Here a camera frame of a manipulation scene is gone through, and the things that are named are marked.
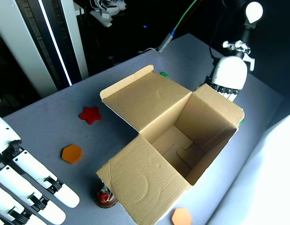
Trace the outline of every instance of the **red star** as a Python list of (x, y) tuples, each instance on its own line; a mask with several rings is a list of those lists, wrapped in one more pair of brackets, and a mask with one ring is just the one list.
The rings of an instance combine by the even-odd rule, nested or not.
[(84, 112), (79, 115), (79, 118), (82, 120), (86, 120), (88, 124), (92, 125), (95, 120), (101, 120), (99, 108), (84, 107)]

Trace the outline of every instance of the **light strip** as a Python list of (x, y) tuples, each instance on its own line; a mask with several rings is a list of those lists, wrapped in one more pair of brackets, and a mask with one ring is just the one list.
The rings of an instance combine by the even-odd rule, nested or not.
[(41, 10), (42, 10), (42, 12), (43, 12), (44, 19), (45, 19), (45, 21), (46, 21), (46, 24), (47, 24), (47, 27), (48, 27), (48, 30), (49, 30), (50, 36), (51, 36), (51, 38), (52, 38), (52, 41), (53, 41), (54, 47), (55, 47), (55, 49), (56, 49), (56, 52), (57, 52), (57, 54), (58, 54), (58, 56), (59, 56), (59, 60), (60, 60), (60, 62), (61, 62), (62, 68), (64, 69), (64, 72), (65, 72), (65, 74), (66, 74), (66, 77), (67, 77), (67, 80), (68, 80), (68, 82), (69, 82), (69, 85), (72, 86), (72, 82), (71, 82), (71, 80), (70, 80), (69, 74), (68, 74), (67, 69), (66, 69), (66, 66), (65, 66), (65, 64), (64, 64), (64, 61), (63, 61), (63, 59), (62, 59), (62, 57), (61, 57), (61, 54), (60, 54), (60, 51), (59, 51), (59, 47), (57, 46), (57, 43), (56, 43), (56, 40), (55, 40), (55, 37), (54, 37), (53, 31), (52, 31), (52, 29), (51, 29), (51, 25), (50, 25), (50, 23), (49, 23), (49, 20), (48, 20), (47, 13), (46, 13), (46, 11), (45, 11), (45, 8), (44, 8), (44, 5), (43, 5), (43, 2), (42, 2), (42, 0), (38, 0), (38, 2), (39, 2), (39, 4), (40, 4)]

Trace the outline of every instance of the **open cardboard box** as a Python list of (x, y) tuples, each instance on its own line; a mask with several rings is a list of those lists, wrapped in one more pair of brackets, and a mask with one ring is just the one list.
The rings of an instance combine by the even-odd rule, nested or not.
[(155, 224), (194, 185), (244, 118), (208, 85), (196, 91), (149, 65), (101, 91), (139, 135), (97, 171), (139, 225)]

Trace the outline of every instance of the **table surface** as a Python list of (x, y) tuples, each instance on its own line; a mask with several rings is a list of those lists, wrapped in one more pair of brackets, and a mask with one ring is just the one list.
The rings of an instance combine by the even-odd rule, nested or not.
[[(79, 195), (80, 203), (74, 209), (68, 208), (29, 176), (24, 177), (65, 211), (65, 225), (133, 225), (119, 203), (101, 209), (92, 199), (94, 188), (100, 183), (96, 170), (137, 136), (135, 130), (101, 102), (99, 92), (148, 64), (154, 64), (156, 72), (165, 71), (170, 79), (194, 90), (211, 74), (212, 62), (208, 46), (187, 34), (171, 41), (163, 53), (145, 52), (5, 117), (22, 138), (22, 146), (69, 185)], [(208, 222), (282, 99), (248, 75), (235, 100), (244, 108), (245, 122), (174, 208), (187, 208), (196, 225)], [(91, 126), (80, 120), (78, 115), (84, 106), (98, 106), (102, 120)], [(74, 165), (61, 159), (62, 149), (71, 144), (83, 149), (82, 160)], [(158, 224), (171, 224), (170, 217), (171, 213)]]

